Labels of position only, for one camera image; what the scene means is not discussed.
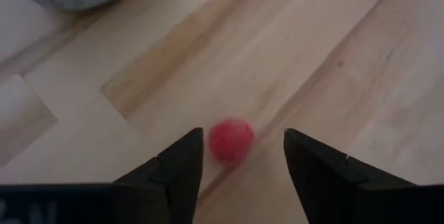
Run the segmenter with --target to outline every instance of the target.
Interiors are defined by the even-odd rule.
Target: wooden floor
[[[0,23],[0,183],[113,181],[226,117],[257,145],[233,171],[205,153],[196,223],[307,222],[285,128],[444,183],[442,1],[117,0],[73,15],[0,0],[16,5]]]

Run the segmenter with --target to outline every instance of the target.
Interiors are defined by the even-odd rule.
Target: red ball
[[[253,128],[239,119],[226,119],[210,130],[211,153],[226,166],[235,166],[244,161],[254,142]]]

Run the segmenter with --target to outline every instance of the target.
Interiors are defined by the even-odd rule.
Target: floor
[[[257,145],[236,170],[205,153],[196,223],[307,222],[285,128],[443,183],[441,1],[117,0],[73,15],[0,0],[15,5],[0,24],[0,183],[113,181],[226,117]]]

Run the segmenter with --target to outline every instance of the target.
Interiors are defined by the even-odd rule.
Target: ball
[[[225,166],[244,161],[255,142],[251,125],[240,119],[226,119],[210,130],[210,150],[214,158]]]

